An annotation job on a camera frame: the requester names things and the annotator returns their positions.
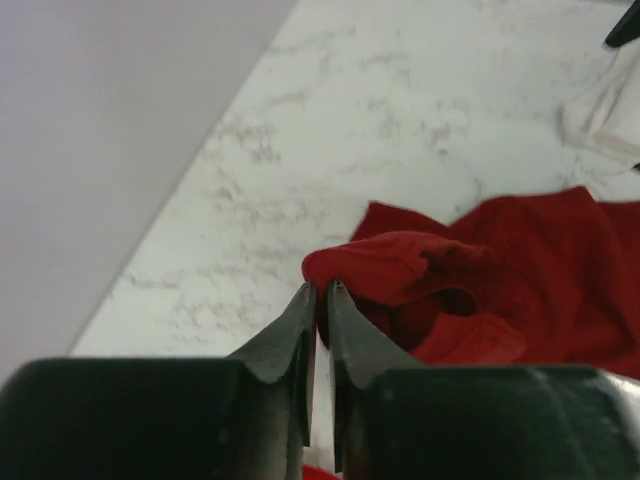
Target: crumpled red cloth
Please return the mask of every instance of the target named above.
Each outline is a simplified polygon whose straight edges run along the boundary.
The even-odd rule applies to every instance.
[[[581,363],[640,378],[640,202],[582,187],[488,200],[450,227],[371,203],[302,271],[433,365]],[[327,340],[326,325],[320,325]]]

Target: white object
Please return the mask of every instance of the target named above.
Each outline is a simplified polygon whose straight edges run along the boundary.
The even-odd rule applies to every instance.
[[[612,55],[609,71],[563,105],[560,129],[567,144],[633,167],[640,162],[640,42]]]

